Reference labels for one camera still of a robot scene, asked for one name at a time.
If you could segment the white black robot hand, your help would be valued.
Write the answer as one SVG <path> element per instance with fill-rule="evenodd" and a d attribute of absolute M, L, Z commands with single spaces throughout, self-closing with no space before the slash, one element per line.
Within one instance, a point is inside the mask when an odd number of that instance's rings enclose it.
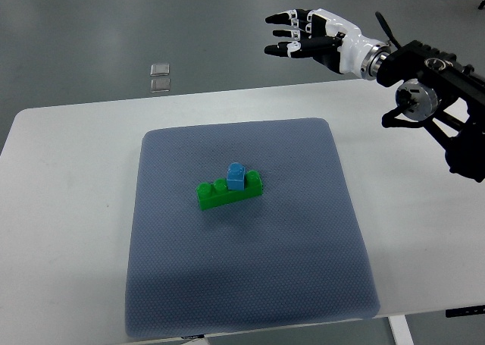
<path fill-rule="evenodd" d="M 372 64 L 388 52 L 383 42 L 369 39 L 352 22 L 322 8 L 290 9 L 265 18 L 267 24 L 286 26 L 273 35 L 282 40 L 264 53 L 277 57 L 312 58 L 337 74 L 373 80 Z"/>

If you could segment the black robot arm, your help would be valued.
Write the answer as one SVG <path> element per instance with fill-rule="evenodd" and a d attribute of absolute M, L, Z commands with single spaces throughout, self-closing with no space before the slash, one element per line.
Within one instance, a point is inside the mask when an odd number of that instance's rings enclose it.
<path fill-rule="evenodd" d="M 400 45 L 380 12 L 376 18 L 396 50 L 379 54 L 370 74 L 385 87 L 397 85 L 396 107 L 383 115 L 385 128 L 424 128 L 444 149 L 453 174 L 484 179 L 484 78 L 456 56 L 417 40 Z"/>

